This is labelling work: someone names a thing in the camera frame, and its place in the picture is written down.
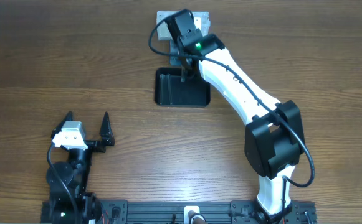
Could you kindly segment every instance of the wood grain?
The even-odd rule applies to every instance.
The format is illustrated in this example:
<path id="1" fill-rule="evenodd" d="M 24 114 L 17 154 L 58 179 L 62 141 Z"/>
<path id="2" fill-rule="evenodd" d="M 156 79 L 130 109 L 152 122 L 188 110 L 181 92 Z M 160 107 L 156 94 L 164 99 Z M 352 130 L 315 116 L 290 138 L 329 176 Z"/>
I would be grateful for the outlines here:
<path id="1" fill-rule="evenodd" d="M 0 222 L 38 222 L 46 151 L 68 110 L 116 146 L 93 157 L 89 190 L 131 201 L 252 200 L 244 127 L 212 89 L 207 108 L 155 105 L 157 11 L 210 12 L 215 32 L 265 91 L 300 107 L 317 177 L 295 200 L 320 223 L 362 223 L 362 1 L 0 0 Z M 155 42 L 168 50 L 168 43 Z M 67 157 L 55 150 L 55 161 Z M 293 178 L 307 179 L 305 157 Z"/>

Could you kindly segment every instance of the wooden table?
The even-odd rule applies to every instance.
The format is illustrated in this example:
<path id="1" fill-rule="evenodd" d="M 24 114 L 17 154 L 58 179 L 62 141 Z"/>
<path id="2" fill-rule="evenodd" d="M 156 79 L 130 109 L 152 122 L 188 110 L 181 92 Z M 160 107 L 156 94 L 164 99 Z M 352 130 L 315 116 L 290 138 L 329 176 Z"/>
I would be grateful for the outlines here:
<path id="1" fill-rule="evenodd" d="M 99 198 L 255 199 L 244 126 L 220 93 L 207 108 L 153 101 L 168 58 L 148 35 L 157 11 L 184 7 L 210 12 L 240 67 L 300 107 L 317 177 L 292 198 L 316 202 L 321 223 L 362 223 L 362 1 L 352 0 L 0 0 L 0 222 L 39 221 L 50 132 L 68 110 L 89 139 L 110 114 L 116 145 L 94 155 L 88 185 Z M 293 179 L 308 175 L 302 156 Z"/>

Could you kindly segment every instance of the wooden surface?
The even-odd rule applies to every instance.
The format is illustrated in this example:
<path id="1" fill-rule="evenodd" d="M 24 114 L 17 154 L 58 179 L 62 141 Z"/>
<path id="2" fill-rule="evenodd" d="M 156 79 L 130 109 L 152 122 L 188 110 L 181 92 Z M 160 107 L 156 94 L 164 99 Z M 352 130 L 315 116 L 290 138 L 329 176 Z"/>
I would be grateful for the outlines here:
<path id="1" fill-rule="evenodd" d="M 168 58 L 148 35 L 157 11 L 184 7 L 210 12 L 239 66 L 300 107 L 317 177 L 292 198 L 316 202 L 320 223 L 362 223 L 362 1 L 350 0 L 0 0 L 0 222 L 39 221 L 50 132 L 68 110 L 88 138 L 110 114 L 116 146 L 94 155 L 88 185 L 99 198 L 255 199 L 244 126 L 220 93 L 207 108 L 153 101 Z M 308 175 L 302 156 L 293 179 Z"/>

